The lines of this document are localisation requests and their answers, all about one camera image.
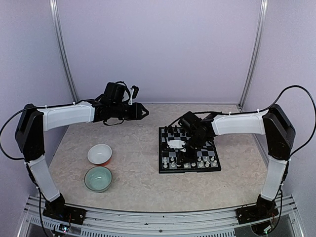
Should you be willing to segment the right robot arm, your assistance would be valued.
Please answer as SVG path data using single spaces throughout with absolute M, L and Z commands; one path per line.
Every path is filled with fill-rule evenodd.
M 275 104 L 269 109 L 252 113 L 211 112 L 204 119 L 189 111 L 180 117 L 178 124 L 190 135 L 190 139 L 181 148 L 177 158 L 178 165 L 196 160 L 197 150 L 207 141 L 212 141 L 215 136 L 260 134 L 266 137 L 268 171 L 256 205 L 252 209 L 255 218 L 265 218 L 271 212 L 278 191 L 287 177 L 296 133 L 282 108 Z

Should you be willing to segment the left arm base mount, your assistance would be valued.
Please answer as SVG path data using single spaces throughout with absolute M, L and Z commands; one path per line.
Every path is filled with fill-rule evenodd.
M 45 208 L 43 211 L 43 215 L 54 220 L 67 222 L 70 224 L 83 225 L 86 210 L 77 207 L 64 206 L 62 212 L 57 214 L 56 212 L 53 212 L 51 209 Z

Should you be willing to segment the black folding chess board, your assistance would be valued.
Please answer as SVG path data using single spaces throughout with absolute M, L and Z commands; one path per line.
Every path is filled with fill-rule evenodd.
M 184 145 L 191 136 L 180 127 L 158 128 L 158 172 L 160 174 L 221 171 L 214 141 L 184 158 Z

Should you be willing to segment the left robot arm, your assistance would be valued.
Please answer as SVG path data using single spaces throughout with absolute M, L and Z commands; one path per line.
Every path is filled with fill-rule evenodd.
M 15 141 L 23 155 L 26 169 L 45 206 L 56 218 L 63 220 L 69 215 L 65 199 L 56 186 L 46 159 L 46 134 L 54 130 L 65 133 L 75 124 L 98 123 L 105 126 L 108 120 L 142 120 L 149 115 L 148 109 L 135 98 L 137 86 L 128 87 L 123 81 L 107 83 L 102 94 L 94 99 L 82 99 L 65 105 L 25 105 L 15 131 Z

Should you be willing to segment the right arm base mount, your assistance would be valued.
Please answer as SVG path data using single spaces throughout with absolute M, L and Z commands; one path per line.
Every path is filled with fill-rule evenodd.
M 275 204 L 272 206 L 270 210 L 267 210 L 265 207 L 259 207 L 258 205 L 244 205 L 240 208 L 237 208 L 235 212 L 238 223 L 240 225 L 271 218 L 279 214 L 279 211 Z

